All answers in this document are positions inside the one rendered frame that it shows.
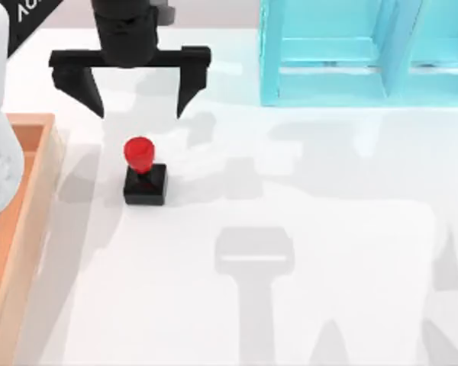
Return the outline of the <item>light blue rack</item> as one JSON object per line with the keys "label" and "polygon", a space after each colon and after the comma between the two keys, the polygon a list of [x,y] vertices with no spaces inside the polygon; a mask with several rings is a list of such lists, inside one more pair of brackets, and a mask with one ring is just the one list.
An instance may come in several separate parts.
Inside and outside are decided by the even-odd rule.
{"label": "light blue rack", "polygon": [[458,108],[458,0],[260,0],[266,106]]}

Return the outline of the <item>shallow salmon-coloured box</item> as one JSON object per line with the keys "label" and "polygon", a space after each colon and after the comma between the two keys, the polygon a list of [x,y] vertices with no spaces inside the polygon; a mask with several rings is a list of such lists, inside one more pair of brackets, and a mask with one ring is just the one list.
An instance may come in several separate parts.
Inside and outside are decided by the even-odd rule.
{"label": "shallow salmon-coloured box", "polygon": [[9,114],[25,155],[22,183],[0,215],[0,366],[12,366],[40,260],[64,146],[51,113]]}

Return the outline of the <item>pale grey rounded box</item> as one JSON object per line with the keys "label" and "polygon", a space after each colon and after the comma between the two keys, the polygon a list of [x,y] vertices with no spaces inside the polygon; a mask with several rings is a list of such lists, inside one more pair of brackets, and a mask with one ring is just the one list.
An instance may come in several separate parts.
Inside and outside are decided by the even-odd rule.
{"label": "pale grey rounded box", "polygon": [[158,9],[158,23],[161,26],[170,26],[175,22],[176,9],[169,4],[169,0],[156,0]]}

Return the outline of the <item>red and black stamp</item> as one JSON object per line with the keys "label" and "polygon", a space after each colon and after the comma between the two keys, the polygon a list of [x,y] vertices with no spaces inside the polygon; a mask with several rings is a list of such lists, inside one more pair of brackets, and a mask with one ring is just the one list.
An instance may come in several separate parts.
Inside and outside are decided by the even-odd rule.
{"label": "red and black stamp", "polygon": [[155,146],[144,136],[124,144],[127,172],[123,195],[127,205],[163,206],[167,189],[167,165],[156,163]]}

